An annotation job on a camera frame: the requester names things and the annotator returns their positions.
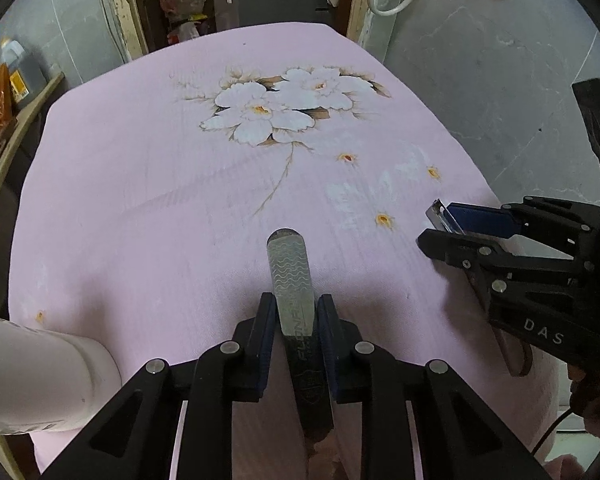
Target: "white cylinder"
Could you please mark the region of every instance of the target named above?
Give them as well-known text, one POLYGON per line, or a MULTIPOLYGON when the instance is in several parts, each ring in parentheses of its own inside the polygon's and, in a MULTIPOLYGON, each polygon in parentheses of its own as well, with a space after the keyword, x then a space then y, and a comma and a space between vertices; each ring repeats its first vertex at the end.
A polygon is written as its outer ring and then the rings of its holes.
POLYGON ((0 319, 0 433, 84 426, 120 389, 97 341, 0 319))

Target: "orange bag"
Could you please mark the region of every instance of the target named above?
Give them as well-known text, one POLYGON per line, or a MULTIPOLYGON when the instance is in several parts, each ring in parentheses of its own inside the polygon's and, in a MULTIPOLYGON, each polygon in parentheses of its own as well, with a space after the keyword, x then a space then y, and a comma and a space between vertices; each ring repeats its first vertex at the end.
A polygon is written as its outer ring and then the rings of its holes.
POLYGON ((11 104, 11 82, 9 69, 5 63, 0 65, 0 132, 13 118, 11 104))

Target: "yellow flower center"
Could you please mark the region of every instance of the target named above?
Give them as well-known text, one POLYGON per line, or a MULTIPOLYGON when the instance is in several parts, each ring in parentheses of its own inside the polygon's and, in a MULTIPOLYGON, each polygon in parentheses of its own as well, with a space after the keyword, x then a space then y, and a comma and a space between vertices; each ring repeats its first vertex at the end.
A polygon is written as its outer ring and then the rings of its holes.
POLYGON ((376 225, 386 227, 388 229, 393 229, 394 217, 389 216, 387 213, 378 213, 376 215, 376 225))
POLYGON ((356 162, 358 160, 358 156, 353 153, 341 153, 336 158, 344 162, 356 162))
POLYGON ((438 171, 438 168, 436 168, 435 166, 429 166, 427 168, 427 173, 429 173, 429 176, 431 178, 435 178, 436 180, 440 180, 440 172, 438 171))

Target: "yellow label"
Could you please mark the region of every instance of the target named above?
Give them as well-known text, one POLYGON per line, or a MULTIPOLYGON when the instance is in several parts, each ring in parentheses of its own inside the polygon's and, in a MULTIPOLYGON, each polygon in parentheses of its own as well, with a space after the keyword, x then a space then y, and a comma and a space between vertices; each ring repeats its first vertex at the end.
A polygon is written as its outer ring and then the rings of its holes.
POLYGON ((29 95, 29 89, 27 88, 27 85, 24 84, 19 70, 14 71, 13 74, 9 76, 9 79, 11 81, 11 89, 13 89, 13 98, 16 103, 19 103, 29 95))

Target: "silver screw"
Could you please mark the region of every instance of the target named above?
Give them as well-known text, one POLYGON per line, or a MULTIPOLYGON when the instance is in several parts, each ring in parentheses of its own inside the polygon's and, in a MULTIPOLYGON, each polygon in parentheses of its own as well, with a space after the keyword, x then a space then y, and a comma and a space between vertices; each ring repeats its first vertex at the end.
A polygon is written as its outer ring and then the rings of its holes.
POLYGON ((359 343, 356 343, 355 348, 356 352, 365 355, 373 353, 373 351, 376 349, 373 343, 370 343, 369 341, 360 341, 359 343))
POLYGON ((235 341, 225 341, 220 345, 220 351, 223 354, 235 354, 240 349, 240 345, 235 341))
POLYGON ((493 283, 491 283, 491 288, 496 292, 504 292, 507 290, 507 283, 503 282, 502 280, 493 280, 493 283))
POLYGON ((449 370, 449 365, 440 359, 433 359, 433 361, 429 363, 429 370, 435 374, 446 374, 449 370))
POLYGON ((164 361, 162 359, 151 359, 144 365, 144 369, 150 374, 159 374, 164 370, 164 361))

